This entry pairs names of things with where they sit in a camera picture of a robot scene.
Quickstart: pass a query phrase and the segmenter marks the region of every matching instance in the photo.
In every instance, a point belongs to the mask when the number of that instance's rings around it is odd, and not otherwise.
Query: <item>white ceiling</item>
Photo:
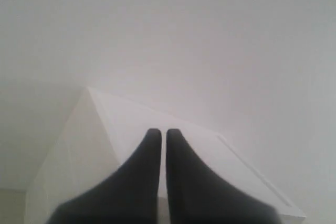
[[[332,206],[335,2],[0,0],[0,187],[27,186],[93,86],[222,132],[294,201]]]

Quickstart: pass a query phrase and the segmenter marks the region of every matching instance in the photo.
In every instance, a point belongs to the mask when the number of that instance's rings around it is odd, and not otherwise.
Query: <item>white surface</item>
[[[28,188],[25,224],[44,224],[60,203],[95,186],[118,166],[108,135],[86,91]]]
[[[165,134],[169,128],[179,128],[200,158],[219,176],[242,191],[275,206],[283,216],[303,217],[292,202],[283,200],[264,183],[237,155],[225,145],[215,132],[177,119],[134,102],[104,94],[94,89],[90,93],[95,104],[104,110],[99,113],[110,120],[114,132],[111,143],[119,163],[128,158],[142,140],[149,127],[157,127],[163,135],[159,197],[166,198]]]
[[[221,132],[335,223],[334,2],[0,0],[0,141],[45,155],[70,111],[55,99],[90,85]]]
[[[26,194],[0,189],[0,223],[23,224]]]

